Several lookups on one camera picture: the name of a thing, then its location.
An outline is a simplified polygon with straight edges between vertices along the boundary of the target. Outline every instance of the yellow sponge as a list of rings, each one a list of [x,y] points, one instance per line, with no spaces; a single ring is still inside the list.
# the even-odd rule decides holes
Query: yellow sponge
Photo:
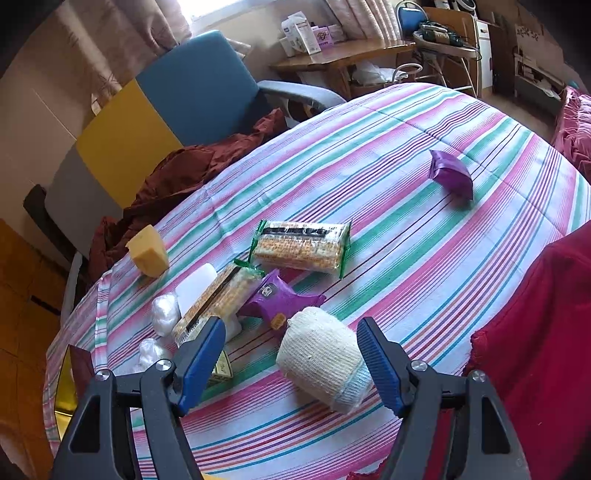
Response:
[[[131,260],[144,275],[157,278],[168,269],[168,252],[162,237],[152,225],[136,233],[127,242],[127,249]]]

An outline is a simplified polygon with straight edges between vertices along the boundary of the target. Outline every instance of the pink blanket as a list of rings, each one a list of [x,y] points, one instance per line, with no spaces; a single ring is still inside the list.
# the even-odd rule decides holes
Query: pink blanket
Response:
[[[591,96],[566,87],[553,147],[591,183]]]

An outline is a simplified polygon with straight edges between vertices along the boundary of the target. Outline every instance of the biscuit package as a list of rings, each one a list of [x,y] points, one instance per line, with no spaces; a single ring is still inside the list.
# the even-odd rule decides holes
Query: biscuit package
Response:
[[[282,337],[287,320],[306,307],[319,307],[326,301],[324,295],[305,295],[293,291],[279,276],[279,270],[270,272],[257,291],[238,310],[238,315],[261,318],[274,334]]]
[[[350,223],[271,222],[263,220],[252,239],[255,257],[279,267],[343,277]]]
[[[228,264],[175,325],[173,338],[177,346],[197,338],[209,317],[231,322],[264,276],[262,270],[247,262],[234,260]]]

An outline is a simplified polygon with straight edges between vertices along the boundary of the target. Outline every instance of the bed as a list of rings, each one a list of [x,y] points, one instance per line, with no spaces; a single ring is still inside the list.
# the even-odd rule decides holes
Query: bed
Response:
[[[474,181],[466,205],[429,180],[430,150],[457,155]],[[47,352],[44,420],[59,446],[53,397],[69,343],[116,374],[154,336],[151,299],[205,262],[244,258],[261,219],[352,220],[345,276],[283,270],[299,292],[354,329],[371,315],[411,358],[458,373],[470,334],[505,304],[542,248],[591,216],[591,190],[554,148],[498,110],[440,86],[396,85],[330,109],[259,147],[158,225],[171,267],[140,276],[128,257],[95,284]],[[332,413],[284,379],[279,346],[258,319],[226,345],[231,382],[206,390],[183,419],[203,472],[228,479],[338,479],[371,470],[400,425],[375,389]],[[155,478],[139,411],[145,479]]]
[[[591,97],[567,86],[552,146],[591,183]]]

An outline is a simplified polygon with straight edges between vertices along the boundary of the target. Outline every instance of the blue gripper pad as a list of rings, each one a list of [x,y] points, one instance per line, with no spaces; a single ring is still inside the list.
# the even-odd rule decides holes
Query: blue gripper pad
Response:
[[[206,333],[205,330],[201,331],[193,340],[193,342],[199,342],[201,335],[207,334],[201,348],[183,375],[183,391],[177,404],[182,415],[186,415],[191,408],[198,405],[226,342],[226,328],[220,319],[216,319],[209,333]]]
[[[400,393],[400,379],[365,319],[357,325],[357,346],[378,389],[382,403],[396,416],[402,415],[405,405]]]

